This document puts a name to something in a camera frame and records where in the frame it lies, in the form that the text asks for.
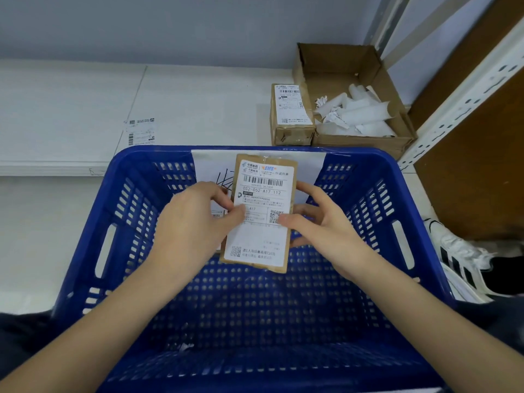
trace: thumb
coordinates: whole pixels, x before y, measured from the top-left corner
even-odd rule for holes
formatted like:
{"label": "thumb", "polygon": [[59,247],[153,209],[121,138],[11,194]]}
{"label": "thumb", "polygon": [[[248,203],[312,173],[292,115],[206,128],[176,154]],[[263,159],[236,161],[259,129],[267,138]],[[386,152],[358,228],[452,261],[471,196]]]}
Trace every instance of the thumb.
{"label": "thumb", "polygon": [[239,224],[244,222],[246,217],[246,206],[241,204],[237,207],[234,207],[232,211],[228,212],[222,218],[215,220],[218,230],[221,235],[227,235],[233,228],[237,227]]}
{"label": "thumb", "polygon": [[314,224],[299,214],[280,214],[278,223],[289,229],[298,231],[310,242],[318,236],[322,230],[319,225]]}

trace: barcode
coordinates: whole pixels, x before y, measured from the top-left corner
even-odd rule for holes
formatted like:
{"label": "barcode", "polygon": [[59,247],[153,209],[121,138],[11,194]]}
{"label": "barcode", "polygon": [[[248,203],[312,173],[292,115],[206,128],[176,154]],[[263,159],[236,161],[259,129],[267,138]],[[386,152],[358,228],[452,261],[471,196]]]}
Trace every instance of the barcode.
{"label": "barcode", "polygon": [[231,247],[231,256],[236,256],[237,258],[240,258],[241,251],[242,251],[242,247],[232,246]]}
{"label": "barcode", "polygon": [[276,211],[271,210],[269,213],[269,223],[277,223],[278,216],[282,213],[282,211]]}
{"label": "barcode", "polygon": [[269,179],[269,178],[257,178],[251,175],[244,175],[244,182],[259,183],[262,185],[282,186],[284,181],[280,179]]}

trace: shoelace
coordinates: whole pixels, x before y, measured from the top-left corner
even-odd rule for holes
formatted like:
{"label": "shoelace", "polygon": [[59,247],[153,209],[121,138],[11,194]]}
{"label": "shoelace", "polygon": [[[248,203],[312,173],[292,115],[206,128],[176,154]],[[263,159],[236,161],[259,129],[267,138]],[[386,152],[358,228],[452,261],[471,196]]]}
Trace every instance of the shoelace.
{"label": "shoelace", "polygon": [[477,248],[462,238],[449,233],[445,234],[441,241],[442,244],[449,248],[450,252],[454,252],[464,260],[470,261],[480,270],[487,270],[491,268],[489,261],[494,257],[495,254],[492,254],[485,248]]}

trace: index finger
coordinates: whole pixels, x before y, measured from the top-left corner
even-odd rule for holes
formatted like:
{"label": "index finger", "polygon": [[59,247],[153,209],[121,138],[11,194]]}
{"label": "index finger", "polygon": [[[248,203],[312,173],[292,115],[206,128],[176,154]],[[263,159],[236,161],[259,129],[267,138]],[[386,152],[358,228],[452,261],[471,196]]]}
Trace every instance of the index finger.
{"label": "index finger", "polygon": [[218,186],[213,182],[198,182],[191,187],[199,190],[202,194],[209,197],[210,200],[216,201],[218,205],[224,207],[227,211],[231,211],[234,207],[225,187]]}
{"label": "index finger", "polygon": [[297,181],[297,189],[305,194],[309,194],[313,200],[319,205],[320,208],[326,209],[331,206],[333,200],[326,194],[325,191],[320,189],[318,186],[311,185],[302,181]]}

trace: blue plastic basket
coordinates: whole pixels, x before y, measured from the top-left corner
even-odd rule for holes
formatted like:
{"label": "blue plastic basket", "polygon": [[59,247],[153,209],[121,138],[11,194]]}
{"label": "blue plastic basket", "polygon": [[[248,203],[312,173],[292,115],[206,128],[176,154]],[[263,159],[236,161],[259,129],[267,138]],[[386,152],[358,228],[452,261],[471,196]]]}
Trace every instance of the blue plastic basket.
{"label": "blue plastic basket", "polygon": [[[53,311],[58,332],[146,259],[159,212],[174,193],[195,183],[191,149],[219,148],[139,146],[113,159]],[[389,155],[370,148],[271,150],[325,152],[316,185],[374,250],[453,305],[420,215]],[[408,239],[412,269],[394,221]],[[97,278],[95,266],[111,224],[116,232]],[[180,350],[182,344],[189,349]],[[304,246],[290,251],[285,275],[212,258],[154,317],[100,391],[373,391],[440,382],[370,298]]]}

